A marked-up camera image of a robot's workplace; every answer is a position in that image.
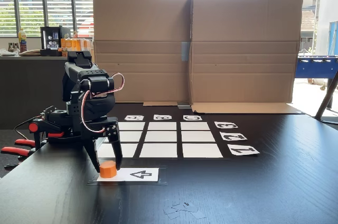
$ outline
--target glass window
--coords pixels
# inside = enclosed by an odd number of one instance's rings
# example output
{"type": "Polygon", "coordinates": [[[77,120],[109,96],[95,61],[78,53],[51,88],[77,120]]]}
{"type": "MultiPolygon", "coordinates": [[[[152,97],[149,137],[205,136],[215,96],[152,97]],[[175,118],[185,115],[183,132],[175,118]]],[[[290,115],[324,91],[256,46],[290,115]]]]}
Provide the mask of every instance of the glass window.
{"type": "Polygon", "coordinates": [[[16,36],[14,0],[0,0],[0,37],[16,36]]]}
{"type": "Polygon", "coordinates": [[[71,0],[47,0],[49,26],[70,27],[73,32],[71,0]]]}
{"type": "Polygon", "coordinates": [[[42,0],[18,0],[21,27],[28,37],[40,36],[40,27],[44,26],[42,0]]]}
{"type": "Polygon", "coordinates": [[[94,36],[93,0],[75,0],[76,24],[80,38],[94,36]]]}

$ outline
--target red handle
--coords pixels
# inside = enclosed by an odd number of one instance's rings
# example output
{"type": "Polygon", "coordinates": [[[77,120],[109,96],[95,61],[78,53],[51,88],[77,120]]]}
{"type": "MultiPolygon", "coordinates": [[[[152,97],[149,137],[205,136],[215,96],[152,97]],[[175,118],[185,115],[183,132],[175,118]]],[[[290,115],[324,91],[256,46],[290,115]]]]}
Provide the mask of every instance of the red handle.
{"type": "Polygon", "coordinates": [[[30,139],[17,139],[15,141],[15,145],[19,146],[29,146],[29,147],[35,147],[35,141],[31,141],[30,139]]]}
{"type": "Polygon", "coordinates": [[[21,156],[28,156],[30,151],[27,149],[22,149],[18,147],[10,147],[5,146],[1,149],[2,154],[13,154],[13,155],[21,155],[21,156]]]}

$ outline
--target orange block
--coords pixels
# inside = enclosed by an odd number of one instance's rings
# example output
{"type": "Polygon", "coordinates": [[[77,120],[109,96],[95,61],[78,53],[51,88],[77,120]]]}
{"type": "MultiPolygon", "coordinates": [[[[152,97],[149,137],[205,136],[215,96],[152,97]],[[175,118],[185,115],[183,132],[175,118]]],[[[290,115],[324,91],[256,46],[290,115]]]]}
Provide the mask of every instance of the orange block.
{"type": "Polygon", "coordinates": [[[116,176],[116,163],[114,161],[106,161],[100,165],[100,176],[102,178],[113,178],[116,176]]]}

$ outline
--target printed number card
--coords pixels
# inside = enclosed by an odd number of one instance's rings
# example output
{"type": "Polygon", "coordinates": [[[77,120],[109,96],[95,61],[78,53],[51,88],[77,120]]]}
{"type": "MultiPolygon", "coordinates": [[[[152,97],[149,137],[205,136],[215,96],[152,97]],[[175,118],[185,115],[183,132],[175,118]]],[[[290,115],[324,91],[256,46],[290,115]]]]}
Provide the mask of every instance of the printed number card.
{"type": "Polygon", "coordinates": [[[200,116],[183,116],[184,120],[187,121],[197,121],[197,120],[202,120],[200,116]]]}
{"type": "Polygon", "coordinates": [[[169,115],[154,115],[154,120],[170,120],[171,116],[169,115]]]}
{"type": "Polygon", "coordinates": [[[249,154],[259,154],[259,152],[254,149],[252,146],[241,146],[241,145],[230,145],[228,144],[233,155],[249,155],[249,154]]]}
{"type": "Polygon", "coordinates": [[[225,141],[245,141],[247,138],[244,137],[241,133],[222,133],[220,132],[221,137],[225,141]]]}
{"type": "Polygon", "coordinates": [[[215,125],[217,128],[220,128],[220,129],[238,128],[237,125],[235,125],[234,123],[230,123],[230,122],[215,122],[215,125]]]}
{"type": "Polygon", "coordinates": [[[126,116],[125,120],[127,121],[142,121],[144,116],[139,115],[128,115],[126,116]]]}

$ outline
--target blue tape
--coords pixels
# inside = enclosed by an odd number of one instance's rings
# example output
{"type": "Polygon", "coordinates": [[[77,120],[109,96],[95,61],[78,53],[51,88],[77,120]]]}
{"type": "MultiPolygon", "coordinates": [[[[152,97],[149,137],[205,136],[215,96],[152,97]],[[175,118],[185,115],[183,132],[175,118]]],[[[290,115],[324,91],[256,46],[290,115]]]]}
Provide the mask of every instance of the blue tape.
{"type": "Polygon", "coordinates": [[[181,42],[181,59],[188,61],[190,42],[181,42]]]}

